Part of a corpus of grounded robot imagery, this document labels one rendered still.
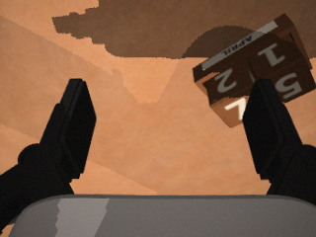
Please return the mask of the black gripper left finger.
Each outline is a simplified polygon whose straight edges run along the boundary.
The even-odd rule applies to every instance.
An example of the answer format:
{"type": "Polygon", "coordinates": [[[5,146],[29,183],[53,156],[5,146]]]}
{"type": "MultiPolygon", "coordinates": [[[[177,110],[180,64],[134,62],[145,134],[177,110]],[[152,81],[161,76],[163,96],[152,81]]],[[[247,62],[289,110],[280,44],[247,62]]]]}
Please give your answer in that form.
{"type": "Polygon", "coordinates": [[[0,235],[30,204],[74,194],[70,183],[84,173],[96,120],[86,81],[71,78],[40,142],[25,147],[18,164],[0,175],[0,235]]]}

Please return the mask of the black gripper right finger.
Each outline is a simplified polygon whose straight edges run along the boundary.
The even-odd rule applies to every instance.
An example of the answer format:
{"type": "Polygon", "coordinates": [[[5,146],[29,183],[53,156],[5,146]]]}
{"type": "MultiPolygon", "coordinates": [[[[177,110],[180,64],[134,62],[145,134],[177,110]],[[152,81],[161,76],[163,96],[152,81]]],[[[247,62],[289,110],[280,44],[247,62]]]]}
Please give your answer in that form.
{"type": "Polygon", "coordinates": [[[255,81],[242,122],[256,173],[271,183],[267,195],[316,205],[316,147],[302,144],[271,79],[255,81]]]}

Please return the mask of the brown wooden tray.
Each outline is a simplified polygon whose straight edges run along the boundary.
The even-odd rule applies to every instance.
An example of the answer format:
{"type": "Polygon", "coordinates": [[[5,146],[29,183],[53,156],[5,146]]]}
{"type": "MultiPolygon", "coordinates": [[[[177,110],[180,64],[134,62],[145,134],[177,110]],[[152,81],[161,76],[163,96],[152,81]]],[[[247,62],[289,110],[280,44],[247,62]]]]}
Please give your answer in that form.
{"type": "Polygon", "coordinates": [[[310,70],[313,69],[295,24],[284,13],[194,68],[193,75],[195,84],[207,96],[205,81],[241,60],[244,61],[252,73],[246,57],[259,51],[274,41],[279,40],[287,34],[289,34],[291,39],[306,58],[310,70]]]}

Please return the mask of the brown number cube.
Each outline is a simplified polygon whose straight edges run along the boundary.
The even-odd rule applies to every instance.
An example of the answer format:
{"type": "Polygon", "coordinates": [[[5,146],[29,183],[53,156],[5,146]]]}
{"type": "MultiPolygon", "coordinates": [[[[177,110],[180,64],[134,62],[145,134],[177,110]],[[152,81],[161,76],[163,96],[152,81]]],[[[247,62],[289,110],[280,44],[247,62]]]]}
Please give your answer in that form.
{"type": "Polygon", "coordinates": [[[307,61],[289,34],[246,59],[256,81],[273,81],[283,104],[316,89],[307,61]]]}
{"type": "Polygon", "coordinates": [[[242,123],[254,82],[243,60],[205,81],[209,107],[230,128],[242,123]]]}

